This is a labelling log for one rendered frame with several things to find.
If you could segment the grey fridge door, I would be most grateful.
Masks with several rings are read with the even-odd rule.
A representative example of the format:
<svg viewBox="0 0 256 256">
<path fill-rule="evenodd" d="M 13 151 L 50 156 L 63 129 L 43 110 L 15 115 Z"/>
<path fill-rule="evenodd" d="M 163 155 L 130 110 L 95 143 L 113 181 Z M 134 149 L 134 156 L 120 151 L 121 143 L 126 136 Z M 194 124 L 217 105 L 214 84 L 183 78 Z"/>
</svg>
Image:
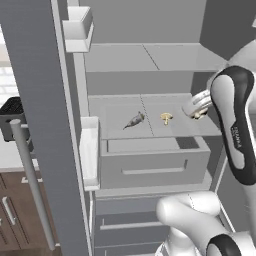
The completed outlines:
<svg viewBox="0 0 256 256">
<path fill-rule="evenodd" d="M 63 256 L 93 256 L 81 172 L 73 56 L 65 51 L 67 0 L 0 0 L 11 66 Z"/>
</svg>

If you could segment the brown wooden cabinet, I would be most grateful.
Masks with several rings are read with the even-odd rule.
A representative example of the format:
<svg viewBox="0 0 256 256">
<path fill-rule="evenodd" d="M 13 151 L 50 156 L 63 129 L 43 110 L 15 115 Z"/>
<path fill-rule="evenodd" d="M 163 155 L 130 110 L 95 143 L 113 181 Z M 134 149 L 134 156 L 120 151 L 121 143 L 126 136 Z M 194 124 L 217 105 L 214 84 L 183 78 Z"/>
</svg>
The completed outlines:
<svg viewBox="0 0 256 256">
<path fill-rule="evenodd" d="M 1 173 L 4 196 L 16 218 L 14 234 L 22 249 L 44 248 L 48 246 L 38 211 L 28 183 L 22 184 L 24 172 Z"/>
</svg>

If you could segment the grey fish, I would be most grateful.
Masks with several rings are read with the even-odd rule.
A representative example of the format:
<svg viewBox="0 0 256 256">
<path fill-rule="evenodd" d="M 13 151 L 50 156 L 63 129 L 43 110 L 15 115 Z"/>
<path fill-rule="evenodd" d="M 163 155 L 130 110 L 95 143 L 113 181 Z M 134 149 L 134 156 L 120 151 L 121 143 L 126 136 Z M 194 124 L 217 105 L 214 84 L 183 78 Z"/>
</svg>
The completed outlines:
<svg viewBox="0 0 256 256">
<path fill-rule="evenodd" d="M 133 117 L 128 124 L 125 126 L 125 128 L 130 128 L 138 125 L 139 123 L 143 122 L 145 119 L 145 115 L 141 112 L 138 112 L 138 114 Z"/>
</svg>

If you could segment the grey fridge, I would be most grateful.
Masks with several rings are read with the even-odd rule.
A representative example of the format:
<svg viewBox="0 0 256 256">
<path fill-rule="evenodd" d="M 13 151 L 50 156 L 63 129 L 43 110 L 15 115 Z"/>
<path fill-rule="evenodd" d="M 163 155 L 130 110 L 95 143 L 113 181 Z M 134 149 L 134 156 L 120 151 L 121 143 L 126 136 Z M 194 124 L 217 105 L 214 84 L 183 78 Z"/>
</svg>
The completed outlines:
<svg viewBox="0 0 256 256">
<path fill-rule="evenodd" d="M 78 75 L 78 99 L 82 117 L 92 117 L 90 96 L 136 94 L 190 94 L 210 96 L 208 80 L 222 70 L 245 45 L 256 39 L 256 0 L 68 0 L 69 6 L 88 6 L 92 10 L 93 44 L 200 43 L 222 57 L 226 63 L 217 71 L 143 71 L 88 72 L 85 55 L 72 53 Z M 208 116 L 220 135 L 228 163 L 217 112 L 212 105 Z M 157 194 L 159 199 L 181 193 L 210 191 L 200 183 L 103 189 L 101 158 L 103 139 L 100 129 L 100 189 L 93 191 L 105 197 Z"/>
</svg>

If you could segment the black countertop appliance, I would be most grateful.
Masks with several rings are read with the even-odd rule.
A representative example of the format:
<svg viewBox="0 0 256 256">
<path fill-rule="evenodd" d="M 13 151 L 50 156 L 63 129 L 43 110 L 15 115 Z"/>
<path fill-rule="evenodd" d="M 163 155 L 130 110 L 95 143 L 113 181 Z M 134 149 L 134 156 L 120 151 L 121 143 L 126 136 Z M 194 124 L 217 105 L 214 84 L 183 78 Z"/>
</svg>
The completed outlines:
<svg viewBox="0 0 256 256">
<path fill-rule="evenodd" d="M 19 119 L 22 124 L 26 124 L 21 98 L 18 96 L 10 97 L 0 108 L 0 130 L 6 142 L 14 140 L 9 124 L 13 119 Z"/>
</svg>

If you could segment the grey fridge drawer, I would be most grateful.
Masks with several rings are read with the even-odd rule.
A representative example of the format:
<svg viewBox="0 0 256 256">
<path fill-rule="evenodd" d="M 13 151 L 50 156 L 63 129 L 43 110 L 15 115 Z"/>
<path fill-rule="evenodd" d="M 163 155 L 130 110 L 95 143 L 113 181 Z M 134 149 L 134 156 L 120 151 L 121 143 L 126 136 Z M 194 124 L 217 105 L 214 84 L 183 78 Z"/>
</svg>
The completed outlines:
<svg viewBox="0 0 256 256">
<path fill-rule="evenodd" d="M 106 140 L 101 185 L 124 189 L 200 183 L 210 153 L 202 137 Z"/>
<path fill-rule="evenodd" d="M 98 200 L 95 256 L 153 256 L 168 235 L 155 213 L 157 197 Z"/>
</svg>

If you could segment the glass fridge shelf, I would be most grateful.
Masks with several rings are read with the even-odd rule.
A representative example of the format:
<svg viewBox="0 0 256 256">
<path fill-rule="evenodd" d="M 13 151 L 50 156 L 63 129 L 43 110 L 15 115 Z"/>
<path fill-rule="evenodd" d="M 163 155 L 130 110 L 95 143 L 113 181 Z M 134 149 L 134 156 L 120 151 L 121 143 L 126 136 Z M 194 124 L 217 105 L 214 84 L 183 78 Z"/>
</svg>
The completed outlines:
<svg viewBox="0 0 256 256">
<path fill-rule="evenodd" d="M 85 55 L 88 72 L 213 72 L 225 63 L 200 43 L 93 44 Z"/>
<path fill-rule="evenodd" d="M 194 120 L 182 111 L 190 94 L 136 94 L 90 96 L 90 114 L 98 116 L 103 139 L 131 139 L 152 137 L 218 136 L 220 130 L 205 116 Z M 125 128 L 138 112 L 145 115 L 143 122 Z M 160 118 L 162 113 L 173 118 L 168 125 Z"/>
</svg>

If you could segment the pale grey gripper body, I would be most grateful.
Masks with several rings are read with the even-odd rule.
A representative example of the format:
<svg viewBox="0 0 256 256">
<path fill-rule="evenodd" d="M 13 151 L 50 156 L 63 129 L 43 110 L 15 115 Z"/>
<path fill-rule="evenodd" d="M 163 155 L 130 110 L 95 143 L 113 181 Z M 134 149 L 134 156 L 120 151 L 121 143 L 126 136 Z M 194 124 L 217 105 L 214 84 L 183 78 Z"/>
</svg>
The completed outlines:
<svg viewBox="0 0 256 256">
<path fill-rule="evenodd" d="M 182 107 L 183 112 L 186 116 L 192 118 L 195 113 L 207 113 L 208 108 L 212 106 L 212 101 L 210 96 L 206 97 L 193 97 L 188 103 L 184 104 Z"/>
</svg>

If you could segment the white fridge door bin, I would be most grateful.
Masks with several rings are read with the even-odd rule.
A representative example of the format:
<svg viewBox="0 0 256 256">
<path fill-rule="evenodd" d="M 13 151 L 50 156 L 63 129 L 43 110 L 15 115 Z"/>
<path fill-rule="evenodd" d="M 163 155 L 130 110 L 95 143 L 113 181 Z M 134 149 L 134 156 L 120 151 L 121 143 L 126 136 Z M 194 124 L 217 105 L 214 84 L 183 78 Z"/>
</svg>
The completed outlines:
<svg viewBox="0 0 256 256">
<path fill-rule="evenodd" d="M 62 21 L 66 51 L 87 53 L 90 51 L 94 23 L 88 6 L 69 6 L 68 19 Z"/>
<path fill-rule="evenodd" d="M 97 116 L 81 118 L 79 153 L 86 191 L 100 189 L 100 129 Z"/>
</svg>

